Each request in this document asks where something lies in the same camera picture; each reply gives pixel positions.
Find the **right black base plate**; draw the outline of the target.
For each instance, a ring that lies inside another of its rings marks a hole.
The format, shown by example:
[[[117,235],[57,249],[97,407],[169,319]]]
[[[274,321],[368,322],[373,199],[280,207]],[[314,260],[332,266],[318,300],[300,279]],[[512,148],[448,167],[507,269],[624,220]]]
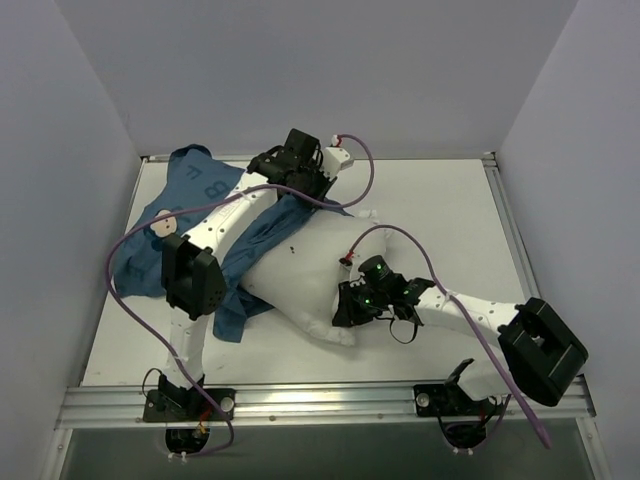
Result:
[[[495,399],[472,400],[457,384],[416,384],[413,396],[418,417],[485,418],[504,411],[503,403]]]

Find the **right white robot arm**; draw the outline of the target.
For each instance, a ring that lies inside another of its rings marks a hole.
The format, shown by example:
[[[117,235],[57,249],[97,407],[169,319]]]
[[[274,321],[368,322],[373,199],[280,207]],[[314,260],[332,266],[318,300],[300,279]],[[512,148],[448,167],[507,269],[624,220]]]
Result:
[[[405,279],[380,255],[360,264],[357,273],[338,285],[333,326],[402,320],[416,329],[439,327],[481,339],[492,349],[497,358],[487,365],[463,359],[454,370],[443,391],[455,412],[507,395],[513,387],[538,404],[554,407],[588,358],[584,344],[542,299],[514,304],[444,292],[431,279]]]

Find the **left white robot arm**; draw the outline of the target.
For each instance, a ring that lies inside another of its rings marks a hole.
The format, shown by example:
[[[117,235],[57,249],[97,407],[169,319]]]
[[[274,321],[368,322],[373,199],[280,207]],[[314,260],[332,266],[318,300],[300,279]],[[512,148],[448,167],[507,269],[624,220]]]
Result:
[[[161,284],[172,309],[173,348],[158,383],[179,419],[202,405],[203,349],[211,314],[266,252],[296,233],[336,180],[317,138],[293,129],[286,141],[254,157],[218,205],[185,233],[163,241]]]

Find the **aluminium rail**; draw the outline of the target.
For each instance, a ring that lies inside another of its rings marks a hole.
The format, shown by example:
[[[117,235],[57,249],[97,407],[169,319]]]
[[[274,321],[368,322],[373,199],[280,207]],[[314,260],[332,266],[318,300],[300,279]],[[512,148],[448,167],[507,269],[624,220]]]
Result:
[[[414,381],[237,385],[236,427],[420,422]],[[60,429],[151,428],[139,386],[69,389]]]
[[[513,261],[519,286],[526,297],[521,310],[516,309],[499,324],[506,338],[506,363],[516,383],[549,382],[565,372],[573,359],[582,357],[575,347],[572,332],[540,292],[521,233],[507,199],[497,161],[481,161],[494,200],[507,247]]]

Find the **white pillow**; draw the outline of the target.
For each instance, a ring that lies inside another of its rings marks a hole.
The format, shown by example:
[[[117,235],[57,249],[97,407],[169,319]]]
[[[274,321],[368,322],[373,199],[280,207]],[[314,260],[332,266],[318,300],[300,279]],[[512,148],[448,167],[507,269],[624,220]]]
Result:
[[[379,223],[375,210],[355,216],[317,211],[296,233],[264,254],[240,285],[314,339],[352,347],[354,330],[332,324],[338,285],[356,279],[357,267],[368,258],[385,254],[390,234],[378,229],[367,235],[356,249],[352,268],[343,267],[339,260],[363,232]]]

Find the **aluminium right side rail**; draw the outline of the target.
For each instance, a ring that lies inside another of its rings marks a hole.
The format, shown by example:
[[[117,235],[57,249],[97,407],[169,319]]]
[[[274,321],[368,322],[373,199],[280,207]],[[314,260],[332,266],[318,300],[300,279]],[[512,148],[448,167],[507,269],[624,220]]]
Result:
[[[521,310],[516,309],[499,324],[506,338],[506,363],[516,383],[549,382],[565,372],[573,359],[582,357],[575,347],[572,332],[540,292],[521,233],[507,199],[497,161],[481,161],[494,200],[507,247],[513,261],[519,286],[526,297]]]

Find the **aluminium front rail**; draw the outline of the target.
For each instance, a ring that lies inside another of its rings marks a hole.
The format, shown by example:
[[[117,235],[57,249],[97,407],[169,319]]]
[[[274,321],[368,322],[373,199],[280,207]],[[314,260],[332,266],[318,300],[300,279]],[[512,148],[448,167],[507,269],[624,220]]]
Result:
[[[236,427],[420,422],[414,381],[237,385]],[[139,386],[69,389],[60,429],[151,428]]]

